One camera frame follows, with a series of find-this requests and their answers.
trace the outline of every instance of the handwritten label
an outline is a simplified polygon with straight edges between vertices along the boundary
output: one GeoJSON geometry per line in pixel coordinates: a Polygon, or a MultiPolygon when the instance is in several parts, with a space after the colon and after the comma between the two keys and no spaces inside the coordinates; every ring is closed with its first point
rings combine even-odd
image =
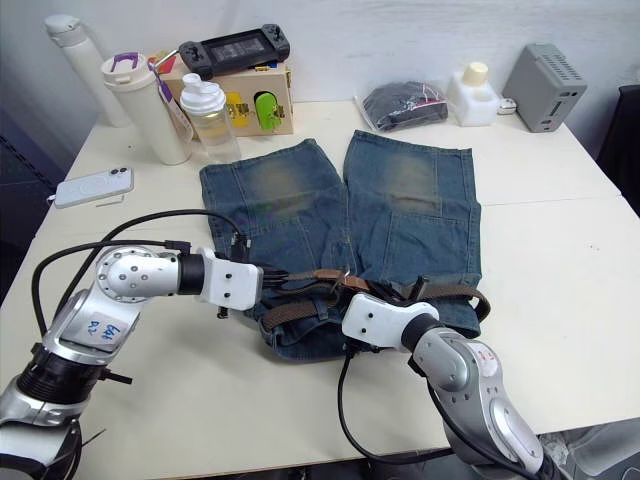
{"type": "Polygon", "coordinates": [[[483,377],[492,377],[498,371],[498,359],[489,347],[482,343],[469,343],[469,348],[476,357],[480,374],[483,377]]]}
{"type": "Polygon", "coordinates": [[[64,338],[87,347],[113,352],[123,342],[129,324],[100,312],[94,312],[78,325],[75,332],[70,329],[64,338]]]}
{"type": "Polygon", "coordinates": [[[115,325],[108,324],[105,327],[104,332],[102,333],[102,339],[103,340],[109,340],[109,341],[113,342],[113,338],[118,333],[120,333],[120,329],[118,327],[116,327],[115,325]]]}

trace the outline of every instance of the black cable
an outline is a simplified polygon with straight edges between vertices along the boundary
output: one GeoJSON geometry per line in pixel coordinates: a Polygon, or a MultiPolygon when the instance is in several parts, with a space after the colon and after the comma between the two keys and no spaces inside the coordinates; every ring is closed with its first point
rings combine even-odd
{"type": "Polygon", "coordinates": [[[80,465],[80,458],[82,457],[82,430],[80,429],[79,423],[76,424],[74,428],[77,429],[77,433],[74,434],[76,437],[76,442],[73,448],[70,449],[67,453],[55,458],[53,462],[51,462],[47,466],[47,469],[45,470],[45,473],[42,478],[50,478],[48,477],[48,474],[51,472],[51,469],[53,469],[56,465],[58,465],[62,461],[68,459],[71,455],[73,455],[73,461],[71,463],[71,466],[69,467],[69,470],[67,470],[67,473],[64,475],[64,477],[60,477],[60,478],[64,478],[64,480],[71,480],[73,476],[76,474],[76,471],[78,470],[78,466],[80,465]]]}
{"type": "MultiPolygon", "coordinates": [[[[221,213],[213,212],[211,210],[192,208],[192,209],[185,209],[185,210],[167,210],[166,212],[157,212],[157,213],[152,213],[150,215],[144,215],[142,217],[131,219],[128,222],[118,225],[116,228],[114,228],[109,233],[107,233],[102,239],[102,241],[106,242],[108,240],[113,240],[113,238],[116,235],[118,235],[119,233],[123,232],[127,228],[132,227],[134,225],[139,225],[141,223],[149,222],[151,220],[157,220],[159,218],[178,217],[182,215],[205,215],[208,217],[216,217],[216,218],[219,218],[220,220],[227,222],[229,225],[231,225],[231,228],[233,228],[235,233],[237,233],[238,235],[242,234],[238,225],[229,217],[222,215],[221,213]]],[[[71,280],[71,283],[69,283],[69,286],[67,287],[67,289],[64,291],[64,294],[62,295],[62,298],[58,303],[58,307],[56,308],[56,315],[60,313],[60,310],[62,310],[62,307],[64,307],[66,303],[69,301],[71,294],[76,289],[76,287],[78,286],[78,283],[80,283],[80,280],[82,280],[82,277],[84,276],[86,271],[89,269],[89,267],[91,266],[91,263],[98,256],[99,253],[100,253],[100,248],[95,248],[89,254],[89,256],[85,259],[85,261],[82,263],[82,265],[80,266],[80,269],[71,280]]]]}
{"type": "Polygon", "coordinates": [[[342,431],[344,432],[345,437],[349,440],[349,443],[353,445],[353,448],[358,450],[362,455],[367,457],[368,459],[379,462],[379,463],[387,463],[390,465],[407,465],[410,463],[418,463],[418,462],[426,462],[427,460],[432,460],[434,458],[444,457],[447,455],[453,454],[453,450],[450,448],[443,448],[436,451],[430,451],[427,453],[423,453],[420,455],[408,455],[408,456],[394,456],[394,457],[382,457],[380,455],[376,455],[375,453],[371,453],[366,450],[362,445],[360,445],[347,427],[347,422],[344,419],[344,409],[342,405],[342,389],[344,386],[344,379],[347,376],[347,370],[349,369],[349,363],[351,363],[351,359],[353,358],[353,350],[347,347],[347,351],[344,357],[344,364],[342,365],[342,371],[340,372],[340,379],[338,380],[338,417],[340,418],[340,426],[342,427],[342,431]]]}
{"type": "Polygon", "coordinates": [[[431,396],[431,400],[433,400],[433,404],[436,406],[436,409],[438,410],[438,413],[442,417],[442,420],[444,420],[444,423],[447,424],[447,426],[451,429],[451,431],[455,433],[456,436],[465,445],[467,445],[469,448],[471,448],[475,452],[485,457],[487,460],[491,460],[493,463],[499,465],[500,467],[506,470],[509,470],[510,472],[521,475],[524,478],[527,478],[529,480],[538,480],[537,475],[527,472],[525,469],[501,457],[500,455],[496,455],[491,450],[488,450],[487,448],[485,448],[483,445],[474,443],[469,438],[467,438],[467,436],[462,431],[462,429],[453,421],[453,419],[449,416],[447,411],[444,409],[444,407],[442,406],[442,403],[440,402],[440,399],[436,395],[436,392],[433,390],[433,387],[429,382],[427,382],[427,388],[429,389],[429,395],[431,396]]]}
{"type": "Polygon", "coordinates": [[[40,334],[42,336],[47,333],[47,324],[44,319],[44,314],[42,313],[42,304],[40,302],[40,278],[42,277],[42,272],[44,271],[44,269],[52,262],[55,262],[56,260],[67,255],[71,255],[72,253],[118,245],[155,245],[166,247],[167,243],[155,240],[110,240],[105,242],[85,243],[82,245],[76,245],[75,247],[60,250],[53,255],[49,255],[38,264],[38,266],[33,271],[33,277],[31,278],[31,300],[33,302],[33,310],[36,314],[36,322],[38,322],[38,328],[40,329],[40,334]]]}
{"type": "Polygon", "coordinates": [[[85,446],[87,446],[89,443],[93,442],[96,438],[98,438],[100,435],[102,435],[106,431],[107,431],[107,429],[103,428],[98,433],[95,433],[89,440],[87,440],[85,442],[82,442],[81,446],[84,448],[85,446]]]}

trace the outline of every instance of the denim shorts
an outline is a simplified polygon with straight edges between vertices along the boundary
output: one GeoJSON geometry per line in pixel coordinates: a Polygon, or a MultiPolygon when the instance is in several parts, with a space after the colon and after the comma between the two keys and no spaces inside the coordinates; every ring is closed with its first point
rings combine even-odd
{"type": "MultiPolygon", "coordinates": [[[[433,284],[476,286],[480,272],[480,205],[471,150],[399,142],[356,131],[344,183],[312,139],[295,147],[200,172],[207,208],[230,216],[251,238],[250,261],[292,273],[349,269],[397,288],[418,276],[433,284]]],[[[218,251],[229,255],[232,231],[210,218],[218,251]]],[[[320,360],[343,355],[344,313],[312,298],[318,315],[279,325],[263,338],[282,358],[320,360]]],[[[286,300],[265,291],[251,312],[286,300]]],[[[432,303],[446,325],[480,333],[464,299],[432,303]]]]}

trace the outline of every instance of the cardboard box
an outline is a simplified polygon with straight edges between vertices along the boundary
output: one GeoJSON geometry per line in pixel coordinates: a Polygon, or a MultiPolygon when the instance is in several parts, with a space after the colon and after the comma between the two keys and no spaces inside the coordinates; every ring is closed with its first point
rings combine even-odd
{"type": "MultiPolygon", "coordinates": [[[[171,93],[180,101],[182,93],[182,77],[189,70],[182,63],[180,56],[169,73],[160,75],[171,93]]],[[[291,104],[291,72],[284,63],[277,63],[275,67],[254,67],[226,75],[213,77],[210,82],[215,82],[227,95],[227,108],[231,117],[231,124],[237,137],[253,135],[284,135],[293,133],[293,106],[291,104]],[[273,118],[269,122],[264,120],[263,128],[258,120],[256,112],[256,97],[269,92],[275,96],[275,106],[269,114],[273,118]]]]}

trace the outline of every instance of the white thermos bottle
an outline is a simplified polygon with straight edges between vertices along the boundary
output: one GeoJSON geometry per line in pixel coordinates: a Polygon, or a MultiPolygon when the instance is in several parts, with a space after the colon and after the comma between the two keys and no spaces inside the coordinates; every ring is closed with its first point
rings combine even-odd
{"type": "Polygon", "coordinates": [[[102,106],[109,123],[124,127],[131,121],[122,105],[104,85],[100,67],[104,58],[87,36],[80,20],[71,15],[51,15],[44,21],[51,40],[58,45],[67,60],[102,106]]]}
{"type": "Polygon", "coordinates": [[[160,160],[177,165],[190,156],[180,140],[160,94],[156,76],[141,53],[120,53],[102,64],[104,84],[111,90],[160,160]]]}

